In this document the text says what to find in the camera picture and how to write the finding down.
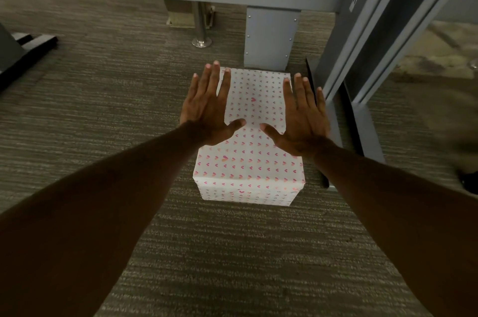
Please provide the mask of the heart print wrapped gift box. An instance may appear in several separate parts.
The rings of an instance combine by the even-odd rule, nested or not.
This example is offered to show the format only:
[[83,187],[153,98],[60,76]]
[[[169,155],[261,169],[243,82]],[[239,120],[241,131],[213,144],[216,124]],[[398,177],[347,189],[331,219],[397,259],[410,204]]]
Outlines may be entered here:
[[305,186],[302,157],[277,148],[261,123],[286,129],[283,81],[290,73],[231,69],[224,121],[245,119],[230,139],[199,149],[193,179],[204,200],[290,206]]

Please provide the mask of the person's left forearm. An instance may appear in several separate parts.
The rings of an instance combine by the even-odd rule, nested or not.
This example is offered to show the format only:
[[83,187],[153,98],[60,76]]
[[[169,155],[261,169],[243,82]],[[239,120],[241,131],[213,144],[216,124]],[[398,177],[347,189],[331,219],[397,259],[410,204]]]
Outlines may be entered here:
[[0,317],[92,317],[177,174],[211,135],[187,121],[0,215]]

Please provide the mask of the person's left hand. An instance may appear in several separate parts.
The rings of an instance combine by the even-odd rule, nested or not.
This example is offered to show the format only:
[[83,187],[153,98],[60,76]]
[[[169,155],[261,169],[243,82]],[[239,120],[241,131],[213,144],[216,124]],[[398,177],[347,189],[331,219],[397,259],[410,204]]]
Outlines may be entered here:
[[217,96],[206,98],[206,65],[200,77],[198,91],[194,99],[182,104],[180,125],[188,125],[193,131],[194,139],[199,145],[217,145],[220,140],[220,129],[225,123],[225,113],[231,83],[231,70],[225,68],[222,81],[219,81]]

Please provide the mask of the grey metal panel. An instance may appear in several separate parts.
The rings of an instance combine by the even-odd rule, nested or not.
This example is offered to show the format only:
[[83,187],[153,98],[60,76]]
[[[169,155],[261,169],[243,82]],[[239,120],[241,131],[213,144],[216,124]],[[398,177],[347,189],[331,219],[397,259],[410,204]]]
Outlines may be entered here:
[[245,68],[284,71],[290,59],[301,11],[248,6]]

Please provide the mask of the grey desk foot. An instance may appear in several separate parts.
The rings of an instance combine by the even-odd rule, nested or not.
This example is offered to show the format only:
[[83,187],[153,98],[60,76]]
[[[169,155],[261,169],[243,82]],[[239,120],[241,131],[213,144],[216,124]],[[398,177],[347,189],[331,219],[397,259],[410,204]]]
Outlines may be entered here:
[[[308,78],[313,84],[312,74],[319,64],[319,57],[306,57]],[[352,141],[359,154],[373,159],[379,163],[385,163],[385,157],[379,143],[378,134],[374,127],[372,116],[366,103],[352,101],[349,82],[346,80],[339,88],[342,105],[345,110],[346,120],[352,135]],[[326,101],[326,114],[330,122],[330,138],[338,146],[342,147],[342,139],[337,120],[334,101]],[[323,181],[328,191],[337,191],[336,187],[323,175]]]

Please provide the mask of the grey desk leg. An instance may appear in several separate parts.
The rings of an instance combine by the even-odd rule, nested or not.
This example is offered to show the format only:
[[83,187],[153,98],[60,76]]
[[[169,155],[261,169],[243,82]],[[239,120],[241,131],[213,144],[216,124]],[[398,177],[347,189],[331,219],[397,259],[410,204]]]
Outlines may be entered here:
[[315,87],[334,98],[349,78],[354,102],[366,102],[450,0],[342,0],[319,64]]

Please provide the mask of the person's right forearm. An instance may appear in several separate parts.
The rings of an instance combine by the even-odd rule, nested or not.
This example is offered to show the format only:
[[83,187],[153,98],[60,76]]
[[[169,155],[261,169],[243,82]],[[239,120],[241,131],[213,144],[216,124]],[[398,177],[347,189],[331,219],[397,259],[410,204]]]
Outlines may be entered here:
[[478,199],[318,137],[314,161],[435,317],[478,317]]

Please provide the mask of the silver metal pole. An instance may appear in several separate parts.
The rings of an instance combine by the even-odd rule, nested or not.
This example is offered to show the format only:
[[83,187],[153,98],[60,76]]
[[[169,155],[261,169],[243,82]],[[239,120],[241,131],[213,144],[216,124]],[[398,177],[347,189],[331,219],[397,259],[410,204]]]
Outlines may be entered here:
[[192,2],[192,10],[194,16],[195,38],[192,44],[197,48],[206,48],[212,44],[212,41],[206,35],[206,21],[204,6],[199,1]]

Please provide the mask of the person's right hand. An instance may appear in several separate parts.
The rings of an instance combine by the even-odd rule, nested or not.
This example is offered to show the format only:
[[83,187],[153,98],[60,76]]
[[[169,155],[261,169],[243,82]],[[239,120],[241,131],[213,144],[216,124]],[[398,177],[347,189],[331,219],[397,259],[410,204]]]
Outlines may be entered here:
[[295,87],[290,79],[284,79],[285,102],[284,145],[276,145],[295,157],[314,158],[336,145],[329,139],[330,122],[327,114],[320,114],[316,107],[315,91],[307,78],[307,108],[297,108]]

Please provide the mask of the black furniture base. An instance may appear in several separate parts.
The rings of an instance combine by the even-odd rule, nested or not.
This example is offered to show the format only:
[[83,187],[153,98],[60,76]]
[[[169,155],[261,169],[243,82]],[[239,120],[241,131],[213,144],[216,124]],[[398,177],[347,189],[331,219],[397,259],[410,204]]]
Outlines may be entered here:
[[11,33],[0,23],[0,94],[24,72],[55,48],[58,38]]

